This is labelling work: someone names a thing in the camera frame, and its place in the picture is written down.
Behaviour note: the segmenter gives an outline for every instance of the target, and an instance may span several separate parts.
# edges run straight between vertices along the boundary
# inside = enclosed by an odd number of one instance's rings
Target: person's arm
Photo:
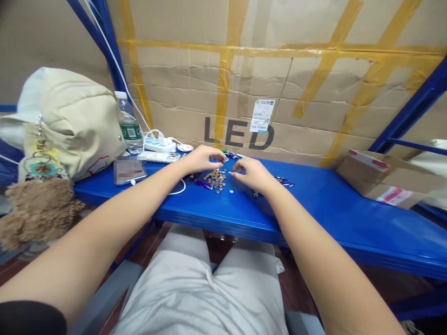
[[[352,258],[261,162],[243,158],[236,170],[234,177],[263,194],[273,208],[327,334],[405,334]]]
[[[0,302],[32,300],[56,307],[68,324],[95,293],[126,242],[185,175],[216,169],[222,151],[199,146],[98,207],[0,288]]]

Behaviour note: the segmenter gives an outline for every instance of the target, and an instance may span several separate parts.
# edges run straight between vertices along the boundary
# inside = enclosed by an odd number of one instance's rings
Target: small brown box
[[[447,182],[446,178],[406,161],[352,149],[337,173],[362,196],[404,209]]]

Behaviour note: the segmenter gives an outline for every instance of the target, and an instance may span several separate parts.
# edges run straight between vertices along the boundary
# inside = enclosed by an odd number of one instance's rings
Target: hand
[[[216,148],[204,145],[198,146],[178,162],[185,169],[185,174],[214,170],[224,166],[225,154]]]
[[[264,195],[276,185],[280,185],[260,161],[249,157],[238,160],[233,166],[231,175],[248,187]]]

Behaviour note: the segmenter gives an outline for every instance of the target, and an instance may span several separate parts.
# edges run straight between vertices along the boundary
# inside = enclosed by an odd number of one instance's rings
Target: cardboard packaging
[[[108,6],[150,126],[193,146],[325,168],[368,149],[447,51],[445,0]],[[418,143],[447,136],[445,103]]]
[[[395,157],[352,149],[337,173],[362,196],[404,209],[447,183],[446,178]]]

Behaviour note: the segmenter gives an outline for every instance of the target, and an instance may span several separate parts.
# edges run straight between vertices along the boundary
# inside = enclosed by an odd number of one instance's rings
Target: power strip
[[[177,147],[177,145],[175,143],[163,145],[160,142],[158,142],[157,140],[151,140],[150,138],[147,138],[146,141],[144,142],[144,148],[146,150],[152,150],[155,152],[160,152],[160,153],[165,153],[165,154],[175,152],[176,147]]]

